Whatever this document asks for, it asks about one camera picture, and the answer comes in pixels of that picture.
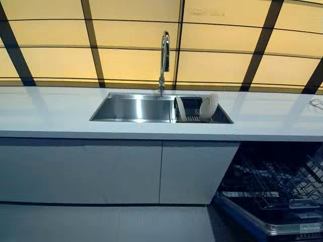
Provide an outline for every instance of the pull-down faucet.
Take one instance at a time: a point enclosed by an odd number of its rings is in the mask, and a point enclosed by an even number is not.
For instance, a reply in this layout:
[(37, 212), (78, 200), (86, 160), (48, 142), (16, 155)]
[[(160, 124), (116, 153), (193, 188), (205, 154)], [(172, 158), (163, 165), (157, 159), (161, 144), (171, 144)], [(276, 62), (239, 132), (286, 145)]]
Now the pull-down faucet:
[(159, 91), (162, 95), (165, 90), (164, 72), (170, 71), (170, 35), (167, 31), (163, 32), (161, 42)]

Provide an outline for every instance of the open dishwasher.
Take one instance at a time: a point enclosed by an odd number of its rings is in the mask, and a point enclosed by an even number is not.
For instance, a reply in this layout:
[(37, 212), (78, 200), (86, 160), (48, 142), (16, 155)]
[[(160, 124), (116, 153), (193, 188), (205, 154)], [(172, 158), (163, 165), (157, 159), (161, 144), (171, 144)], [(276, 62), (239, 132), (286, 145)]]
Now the open dishwasher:
[(243, 143), (213, 202), (258, 241), (323, 241), (322, 143)]

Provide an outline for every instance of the gray floor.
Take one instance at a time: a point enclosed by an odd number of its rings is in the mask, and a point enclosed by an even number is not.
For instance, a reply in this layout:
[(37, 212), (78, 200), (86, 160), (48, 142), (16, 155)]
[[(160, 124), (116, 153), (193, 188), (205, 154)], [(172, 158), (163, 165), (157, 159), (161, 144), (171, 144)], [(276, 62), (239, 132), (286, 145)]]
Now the gray floor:
[[(221, 227), (218, 239), (214, 226)], [(225, 231), (221, 219), (216, 215), (210, 219), (203, 207), (0, 205), (1, 242), (222, 242)]]

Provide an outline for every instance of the wire rack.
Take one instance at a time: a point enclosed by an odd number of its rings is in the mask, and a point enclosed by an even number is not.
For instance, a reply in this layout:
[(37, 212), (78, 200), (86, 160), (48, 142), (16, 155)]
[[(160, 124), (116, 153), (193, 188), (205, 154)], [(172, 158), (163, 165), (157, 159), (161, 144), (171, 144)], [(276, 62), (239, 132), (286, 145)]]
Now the wire rack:
[(222, 191), (226, 196), (235, 191), (233, 197), (244, 197), (247, 202), (252, 199), (261, 209), (318, 207), (323, 204), (323, 147), (307, 158), (295, 168), (292, 160), (255, 162), (241, 155), (233, 164), (238, 186), (223, 182)]

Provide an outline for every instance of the white cabinet door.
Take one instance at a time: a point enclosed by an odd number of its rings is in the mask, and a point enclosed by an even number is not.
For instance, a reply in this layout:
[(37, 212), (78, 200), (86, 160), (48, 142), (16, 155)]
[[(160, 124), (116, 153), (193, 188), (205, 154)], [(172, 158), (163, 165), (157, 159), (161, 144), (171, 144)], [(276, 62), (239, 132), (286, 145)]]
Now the white cabinet door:
[(0, 138), (0, 201), (158, 203), (161, 141)]
[(209, 204), (239, 143), (165, 141), (160, 203)]

